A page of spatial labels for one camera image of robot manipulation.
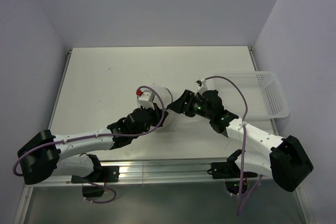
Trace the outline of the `white mesh laundry bag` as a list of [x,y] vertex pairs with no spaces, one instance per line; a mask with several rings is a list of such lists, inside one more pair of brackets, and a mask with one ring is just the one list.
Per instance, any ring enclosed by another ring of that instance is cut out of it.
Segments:
[[[168,112],[167,106],[173,102],[173,95],[170,90],[163,86],[151,85],[148,88],[141,88],[141,91],[150,90],[155,94],[154,105],[156,104],[158,108],[164,108]],[[173,119],[173,114],[168,112],[168,116],[163,122],[162,127],[159,127],[158,131],[163,131],[164,128],[167,128]]]

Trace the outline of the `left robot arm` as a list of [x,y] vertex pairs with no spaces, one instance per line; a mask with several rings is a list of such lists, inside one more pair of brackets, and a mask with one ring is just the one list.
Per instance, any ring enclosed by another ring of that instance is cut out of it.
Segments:
[[81,156],[92,151],[109,151],[125,147],[140,136],[147,135],[162,127],[168,116],[166,109],[137,108],[106,128],[75,135],[55,135],[50,130],[37,133],[18,152],[15,167],[21,167],[21,176],[26,185],[45,181],[58,170],[73,170],[74,175],[98,181],[102,167],[94,155],[87,161]]

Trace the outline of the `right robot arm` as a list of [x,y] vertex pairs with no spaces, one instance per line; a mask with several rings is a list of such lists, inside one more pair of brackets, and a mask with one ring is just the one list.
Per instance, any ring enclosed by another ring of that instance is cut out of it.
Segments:
[[256,150],[254,154],[238,149],[225,162],[212,163],[208,174],[214,179],[263,175],[272,178],[285,191],[293,192],[313,171],[313,164],[296,137],[273,135],[244,122],[224,108],[216,90],[203,94],[185,90],[167,108],[188,117],[206,118],[218,134]]

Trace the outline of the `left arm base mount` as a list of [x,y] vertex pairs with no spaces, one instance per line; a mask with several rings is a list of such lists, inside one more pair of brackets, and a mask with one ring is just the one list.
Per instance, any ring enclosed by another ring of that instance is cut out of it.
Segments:
[[[119,166],[102,166],[102,170],[94,172],[85,178],[72,176],[72,184],[82,184],[82,196],[84,200],[95,204],[106,204],[116,199],[117,193],[108,186],[108,183],[116,183],[119,180]],[[112,193],[111,199],[99,200],[104,193]]]

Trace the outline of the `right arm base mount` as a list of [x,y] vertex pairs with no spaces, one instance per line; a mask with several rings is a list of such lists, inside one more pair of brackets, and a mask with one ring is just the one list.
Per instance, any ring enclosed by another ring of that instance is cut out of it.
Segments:
[[213,162],[207,173],[212,176],[212,179],[237,179],[237,181],[226,182],[225,186],[230,193],[238,194],[240,169],[235,162]]

